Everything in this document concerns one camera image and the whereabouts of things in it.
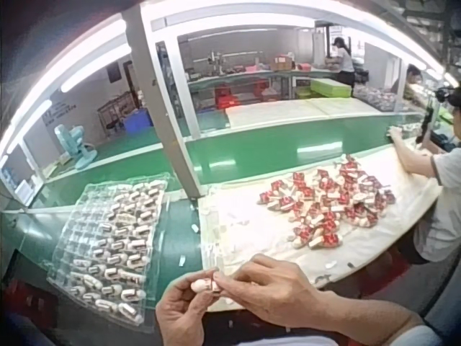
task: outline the plastic blister tray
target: plastic blister tray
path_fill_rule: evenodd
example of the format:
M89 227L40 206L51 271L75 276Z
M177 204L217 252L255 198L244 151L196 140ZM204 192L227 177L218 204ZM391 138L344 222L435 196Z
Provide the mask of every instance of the plastic blister tray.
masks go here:
M153 255L160 252L161 240L153 240L160 231L169 179L162 174L87 185L62 230L48 281L75 302L118 324L151 329L153 320L145 318L146 296L156 293L158 263L153 261L158 256ZM108 269L114 270L106 276ZM101 287L111 285L115 293L104 294L108 289L102 292ZM134 290L134 295L124 294L124 300L120 289Z

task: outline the black hair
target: black hair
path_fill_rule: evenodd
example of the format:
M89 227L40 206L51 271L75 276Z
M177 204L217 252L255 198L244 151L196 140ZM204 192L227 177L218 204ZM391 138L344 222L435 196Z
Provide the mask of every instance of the black hair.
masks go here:
M461 110L461 86L455 88L455 90L448 96L447 100L451 106Z
M406 74L413 74L414 76L420 76L421 75L421 70L417 68L416 66L410 64L408 65L408 69L406 70Z
M337 37L334 39L333 45L338 45L339 48L344 48L346 52L351 55L351 50L349 47L346 46L346 43L344 42L344 39L342 37Z

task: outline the cardboard box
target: cardboard box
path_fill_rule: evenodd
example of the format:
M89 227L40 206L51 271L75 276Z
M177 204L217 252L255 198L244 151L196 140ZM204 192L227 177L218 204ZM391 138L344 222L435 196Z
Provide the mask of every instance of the cardboard box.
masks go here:
M277 56L271 61L271 70L286 71L292 69L293 60L289 56Z

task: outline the white shirt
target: white shirt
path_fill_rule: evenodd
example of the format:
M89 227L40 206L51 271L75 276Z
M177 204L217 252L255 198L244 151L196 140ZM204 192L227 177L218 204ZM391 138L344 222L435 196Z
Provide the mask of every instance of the white shirt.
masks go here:
M443 189L435 206L419 221L413 241L424 259L438 262L461 245L461 148L434 155L431 162Z
M239 344L240 346L337 346L325 337L286 337ZM390 346L442 346L442 341L427 326L417 326L403 333Z
M342 58L339 64L339 69L344 72L354 72L354 64L352 58L344 48L338 48L338 57Z

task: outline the blue fan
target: blue fan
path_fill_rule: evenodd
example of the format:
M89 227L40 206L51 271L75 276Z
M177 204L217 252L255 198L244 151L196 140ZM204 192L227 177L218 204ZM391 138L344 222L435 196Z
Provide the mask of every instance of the blue fan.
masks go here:
M96 150L88 151L85 148L83 126L77 126L69 132L64 125L58 125L55 134L64 150L75 160L77 170L88 167L96 158Z

